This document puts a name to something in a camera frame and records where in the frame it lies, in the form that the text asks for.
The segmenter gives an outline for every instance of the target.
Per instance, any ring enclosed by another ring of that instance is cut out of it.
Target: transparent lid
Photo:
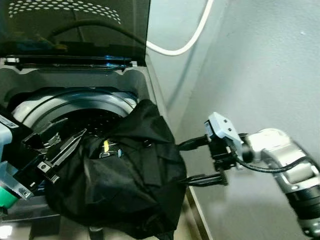
[[[0,57],[144,60],[150,0],[0,0]]]

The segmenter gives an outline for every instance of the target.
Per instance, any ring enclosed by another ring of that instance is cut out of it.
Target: white wall
[[[194,34],[207,0],[151,0],[148,40],[176,50]],[[227,0],[215,0],[198,42],[179,56],[164,56],[147,50],[158,77],[173,132],[179,127],[210,44],[220,29]]]
[[[279,128],[320,163],[320,2],[230,0],[177,131],[204,134],[213,111],[239,132]],[[213,171],[206,148],[183,154],[190,175]],[[196,188],[216,240],[301,240],[272,176],[228,172],[229,186]]]

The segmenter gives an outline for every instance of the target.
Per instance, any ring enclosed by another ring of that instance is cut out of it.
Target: black fabric
[[[103,142],[118,143],[123,154],[99,158]],[[157,107],[141,101],[104,137],[84,137],[47,183],[49,206],[85,226],[110,227],[136,239],[173,240],[186,187],[186,167]]]

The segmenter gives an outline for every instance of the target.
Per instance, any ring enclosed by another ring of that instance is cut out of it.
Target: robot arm
[[[285,167],[308,154],[283,131],[273,128],[246,137],[253,162],[265,162],[271,169]],[[320,173],[313,161],[302,161],[274,179],[294,209],[302,231],[320,237]]]
[[[254,134],[238,134],[232,122],[214,112],[205,122],[206,136],[179,145],[182,151],[208,145],[218,173],[187,178],[189,186],[227,185],[225,170],[249,168],[271,173],[295,211],[303,233],[320,237],[320,173],[318,165],[283,131],[267,128]],[[268,168],[250,163],[264,162]]]
[[[0,106],[0,218],[19,199],[30,199],[44,180],[54,184],[59,179],[57,169],[86,132],[62,141],[59,130],[66,120],[33,132]]]

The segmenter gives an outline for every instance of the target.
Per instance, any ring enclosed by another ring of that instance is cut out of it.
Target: washing machine
[[[0,104],[35,131],[68,118],[69,130],[98,135],[97,119],[117,121],[144,99],[166,119],[146,55],[149,10],[150,0],[1,0]],[[3,223],[58,218],[41,192]]]

